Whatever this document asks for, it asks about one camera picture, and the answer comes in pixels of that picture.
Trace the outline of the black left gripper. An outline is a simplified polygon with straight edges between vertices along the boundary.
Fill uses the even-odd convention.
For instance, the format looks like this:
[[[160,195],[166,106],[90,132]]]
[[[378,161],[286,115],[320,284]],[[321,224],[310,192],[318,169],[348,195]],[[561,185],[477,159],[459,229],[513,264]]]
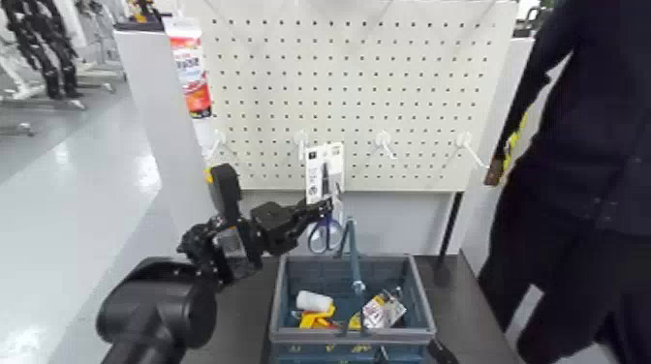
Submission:
[[[333,210],[331,197],[315,203],[302,199],[295,205],[266,202],[250,211],[254,240],[261,253],[284,255],[297,247],[299,234],[296,223],[306,227],[323,219],[330,219]]]

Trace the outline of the person's bare hand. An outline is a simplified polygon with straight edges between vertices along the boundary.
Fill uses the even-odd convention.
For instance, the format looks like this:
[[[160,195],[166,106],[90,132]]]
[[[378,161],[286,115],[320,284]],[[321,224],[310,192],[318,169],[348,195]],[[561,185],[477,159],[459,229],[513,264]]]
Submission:
[[[504,160],[494,158],[486,171],[483,180],[485,186],[498,186],[504,174]]]

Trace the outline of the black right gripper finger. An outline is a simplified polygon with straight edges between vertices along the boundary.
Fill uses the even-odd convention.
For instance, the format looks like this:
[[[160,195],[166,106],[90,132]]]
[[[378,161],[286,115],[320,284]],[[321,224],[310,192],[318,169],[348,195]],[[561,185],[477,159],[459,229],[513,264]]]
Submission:
[[[427,350],[437,364],[458,364],[454,353],[437,339],[432,339],[429,342]]]

